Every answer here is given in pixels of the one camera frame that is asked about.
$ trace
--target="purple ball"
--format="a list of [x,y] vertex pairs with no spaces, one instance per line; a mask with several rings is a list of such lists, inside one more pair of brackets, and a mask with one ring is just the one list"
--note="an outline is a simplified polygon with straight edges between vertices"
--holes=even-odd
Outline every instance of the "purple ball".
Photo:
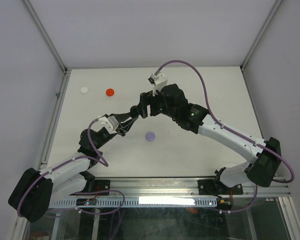
[[149,142],[152,142],[153,140],[156,139],[156,135],[155,135],[154,132],[149,131],[149,132],[146,133],[145,139],[146,139],[147,141],[149,141]]

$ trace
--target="white tabletop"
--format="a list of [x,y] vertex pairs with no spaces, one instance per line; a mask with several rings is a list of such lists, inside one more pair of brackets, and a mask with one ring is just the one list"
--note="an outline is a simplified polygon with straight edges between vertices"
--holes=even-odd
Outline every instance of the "white tabletop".
[[[48,166],[70,157],[79,149],[81,132],[104,114],[128,113],[139,95],[150,91],[148,82],[156,68],[74,69],[55,132]],[[248,91],[239,67],[199,67],[214,114],[225,123],[261,137]],[[196,73],[188,67],[166,67],[168,84],[176,83],[190,103],[206,107]],[[88,93],[82,94],[82,87]],[[106,96],[108,88],[113,96]],[[95,123],[95,131],[102,127]],[[156,139],[146,140],[147,132]],[[207,137],[181,129],[169,117],[141,117],[125,137],[116,136],[100,149],[109,167],[97,164],[89,171],[96,177],[196,177],[245,160],[236,152]]]

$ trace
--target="orange disc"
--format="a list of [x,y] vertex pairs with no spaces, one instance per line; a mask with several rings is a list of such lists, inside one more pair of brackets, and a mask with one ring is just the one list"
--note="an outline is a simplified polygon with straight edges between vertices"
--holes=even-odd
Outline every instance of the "orange disc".
[[113,90],[112,88],[109,88],[105,91],[105,94],[109,97],[113,96],[115,94],[115,90]]

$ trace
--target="robotic arm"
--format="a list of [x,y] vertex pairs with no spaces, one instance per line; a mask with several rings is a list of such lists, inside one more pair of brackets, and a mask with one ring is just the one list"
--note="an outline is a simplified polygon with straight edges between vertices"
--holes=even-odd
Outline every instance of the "robotic arm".
[[[229,125],[217,124],[208,109],[189,103],[178,85],[167,85],[168,79],[162,73],[152,74],[148,80],[153,85],[153,90],[141,93],[139,104],[132,106],[130,112],[104,115],[98,118],[99,123],[104,127],[99,131],[91,129],[89,132],[97,149],[116,135],[124,137],[138,117],[143,119],[148,117],[148,106],[150,106],[150,116],[164,114],[182,129],[214,139],[246,159],[247,162],[237,166],[216,170],[210,192],[215,195],[224,194],[229,188],[246,182],[253,182],[261,187],[270,186],[281,161],[256,143],[281,155],[278,140],[271,137],[269,141],[266,141],[237,130],[243,136],[256,142],[252,144],[226,130],[225,127],[230,127]],[[8,203],[17,210],[20,202],[23,201],[20,213],[30,222],[35,222],[45,214],[50,204],[75,192],[91,192],[95,186],[95,177],[87,172],[87,169],[96,164],[91,158],[98,160],[100,156],[94,151],[89,141],[88,129],[81,133],[79,145],[80,148],[72,156],[72,161],[66,160],[63,162],[64,165],[61,164],[62,166],[58,164],[55,171],[52,171],[55,166],[40,171],[33,168],[26,170]],[[26,190],[38,178],[40,180],[35,187],[22,200]]]

